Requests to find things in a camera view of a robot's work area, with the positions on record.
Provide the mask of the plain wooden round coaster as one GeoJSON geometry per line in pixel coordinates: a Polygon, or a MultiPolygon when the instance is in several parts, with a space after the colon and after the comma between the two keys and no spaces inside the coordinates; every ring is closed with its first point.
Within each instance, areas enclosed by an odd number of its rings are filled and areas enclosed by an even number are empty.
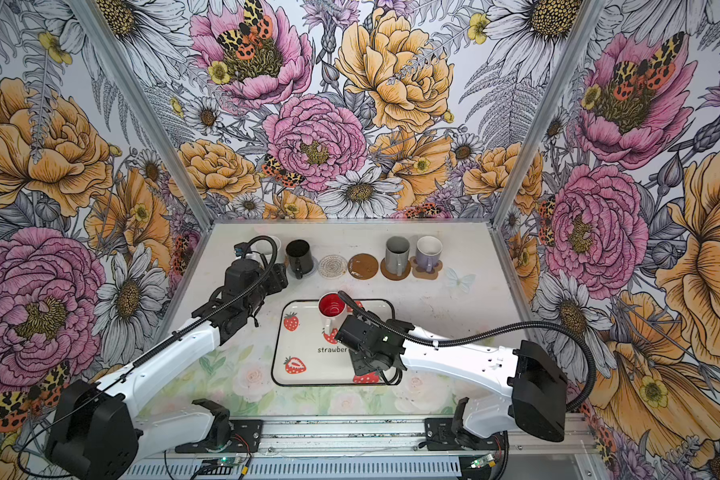
{"type": "Polygon", "coordinates": [[[387,278],[388,280],[391,280],[391,281],[401,281],[401,280],[406,279],[406,278],[410,275],[410,272],[411,272],[411,263],[410,263],[410,262],[407,262],[406,265],[405,265],[405,268],[403,269],[403,272],[402,272],[400,275],[396,275],[394,272],[390,272],[390,271],[389,271],[389,269],[387,268],[387,263],[386,263],[386,261],[385,261],[385,260],[382,260],[382,261],[380,262],[380,271],[381,271],[381,274],[382,274],[385,278],[387,278]]]}

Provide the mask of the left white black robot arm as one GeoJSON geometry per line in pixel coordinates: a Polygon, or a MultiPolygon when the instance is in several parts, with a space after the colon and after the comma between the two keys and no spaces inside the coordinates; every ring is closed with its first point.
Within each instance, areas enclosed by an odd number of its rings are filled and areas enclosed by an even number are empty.
{"type": "Polygon", "coordinates": [[[62,391],[44,448],[52,465],[77,479],[118,479],[134,462],[176,446],[221,451],[232,442],[230,413],[211,400],[151,419],[139,414],[180,373],[254,322],[268,296],[287,287],[273,238],[259,235],[234,251],[223,285],[179,329],[114,373],[96,382],[77,380],[62,391]]]}

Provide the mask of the scratched dark wooden round coaster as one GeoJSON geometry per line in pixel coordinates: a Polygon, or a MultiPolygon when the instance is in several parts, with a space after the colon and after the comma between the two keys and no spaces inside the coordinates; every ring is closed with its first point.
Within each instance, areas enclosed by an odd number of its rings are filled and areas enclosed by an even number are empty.
{"type": "Polygon", "coordinates": [[[371,254],[359,253],[350,258],[347,270],[354,279],[370,280],[378,273],[379,262],[371,254]]]}

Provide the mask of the grey mug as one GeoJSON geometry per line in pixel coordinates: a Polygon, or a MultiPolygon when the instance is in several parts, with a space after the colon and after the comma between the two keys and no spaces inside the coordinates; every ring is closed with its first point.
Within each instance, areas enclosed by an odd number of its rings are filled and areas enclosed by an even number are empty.
{"type": "Polygon", "coordinates": [[[385,261],[390,272],[400,275],[409,262],[409,240],[402,236],[393,236],[386,241],[385,261]]]}

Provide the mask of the black mug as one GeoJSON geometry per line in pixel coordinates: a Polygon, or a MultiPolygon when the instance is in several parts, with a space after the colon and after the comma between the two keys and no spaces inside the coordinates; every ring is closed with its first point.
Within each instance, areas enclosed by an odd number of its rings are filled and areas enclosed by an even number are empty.
{"type": "Polygon", "coordinates": [[[314,269],[310,244],[303,239],[289,242],[285,248],[286,259],[293,275],[302,279],[314,269]]]}

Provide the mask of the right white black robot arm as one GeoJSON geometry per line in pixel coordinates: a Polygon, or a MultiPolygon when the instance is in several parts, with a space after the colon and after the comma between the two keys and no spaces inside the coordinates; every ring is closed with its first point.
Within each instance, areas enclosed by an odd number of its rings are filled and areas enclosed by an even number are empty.
{"type": "Polygon", "coordinates": [[[596,363],[582,336],[550,322],[504,325],[460,339],[440,338],[409,322],[383,321],[346,292],[338,298],[350,312],[336,333],[348,348],[358,375],[376,373],[387,385],[401,383],[406,371],[426,371],[465,381],[483,389],[480,397],[459,400],[451,423],[457,445],[477,448],[492,435],[521,430],[540,440],[560,443],[569,413],[578,410],[592,392],[596,363]],[[524,340],[517,348],[488,347],[484,340],[519,330],[549,330],[571,340],[583,354],[586,381],[568,398],[568,379],[539,344],[524,340]]]}

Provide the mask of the paw shaped wooden coaster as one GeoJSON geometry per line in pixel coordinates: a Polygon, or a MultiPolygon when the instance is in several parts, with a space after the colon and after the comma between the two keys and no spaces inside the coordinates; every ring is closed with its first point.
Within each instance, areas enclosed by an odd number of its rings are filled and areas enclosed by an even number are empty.
{"type": "Polygon", "coordinates": [[[423,279],[423,280],[436,280],[439,276],[440,271],[443,268],[443,263],[441,261],[438,261],[433,269],[431,271],[427,271],[424,268],[421,268],[415,257],[412,257],[410,259],[410,265],[411,265],[411,274],[417,278],[417,279],[423,279]]]}

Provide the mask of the lavender mug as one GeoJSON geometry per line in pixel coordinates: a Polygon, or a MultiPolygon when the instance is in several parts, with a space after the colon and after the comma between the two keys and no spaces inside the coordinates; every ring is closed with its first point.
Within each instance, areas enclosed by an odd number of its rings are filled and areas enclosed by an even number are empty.
{"type": "Polygon", "coordinates": [[[443,244],[435,236],[422,236],[416,242],[417,268],[427,274],[434,273],[440,262],[443,244]]]}

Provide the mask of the red inside white mug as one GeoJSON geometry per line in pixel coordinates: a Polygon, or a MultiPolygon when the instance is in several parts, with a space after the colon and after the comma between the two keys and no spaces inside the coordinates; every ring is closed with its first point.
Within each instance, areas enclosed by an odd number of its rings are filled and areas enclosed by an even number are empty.
{"type": "Polygon", "coordinates": [[[336,292],[326,293],[318,301],[318,312],[323,322],[323,333],[328,335],[344,320],[346,304],[336,292]]]}

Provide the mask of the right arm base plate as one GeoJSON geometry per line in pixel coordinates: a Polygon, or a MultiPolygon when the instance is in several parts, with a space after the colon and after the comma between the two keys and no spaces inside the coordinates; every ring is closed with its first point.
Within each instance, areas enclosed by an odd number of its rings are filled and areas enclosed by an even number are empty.
{"type": "Polygon", "coordinates": [[[452,418],[429,417],[424,419],[424,440],[419,449],[428,451],[494,451],[507,448],[508,437],[505,432],[481,438],[468,432],[452,418]]]}

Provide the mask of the grey woven round coaster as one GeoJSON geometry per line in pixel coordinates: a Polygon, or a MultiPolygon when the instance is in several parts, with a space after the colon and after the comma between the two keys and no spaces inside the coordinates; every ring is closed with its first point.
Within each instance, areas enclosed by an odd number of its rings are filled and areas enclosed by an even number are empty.
{"type": "Polygon", "coordinates": [[[305,272],[304,278],[316,276],[318,273],[319,261],[314,256],[311,256],[310,260],[307,262],[307,265],[310,266],[310,269],[305,272]]]}

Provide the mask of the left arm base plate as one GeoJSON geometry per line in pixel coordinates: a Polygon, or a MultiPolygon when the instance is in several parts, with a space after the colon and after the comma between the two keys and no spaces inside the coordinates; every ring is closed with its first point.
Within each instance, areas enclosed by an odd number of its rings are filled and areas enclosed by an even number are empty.
{"type": "Polygon", "coordinates": [[[232,419],[214,424],[201,441],[178,445],[179,454],[256,453],[262,439],[264,422],[256,419],[232,419]]]}

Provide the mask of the multicolour woven round coaster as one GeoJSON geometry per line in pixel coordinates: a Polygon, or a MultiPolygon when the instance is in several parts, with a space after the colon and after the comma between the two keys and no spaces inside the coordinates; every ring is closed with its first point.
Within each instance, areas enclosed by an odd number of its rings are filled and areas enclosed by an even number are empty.
{"type": "Polygon", "coordinates": [[[331,254],[318,263],[318,273],[325,279],[337,279],[347,272],[348,261],[341,255],[331,254]]]}

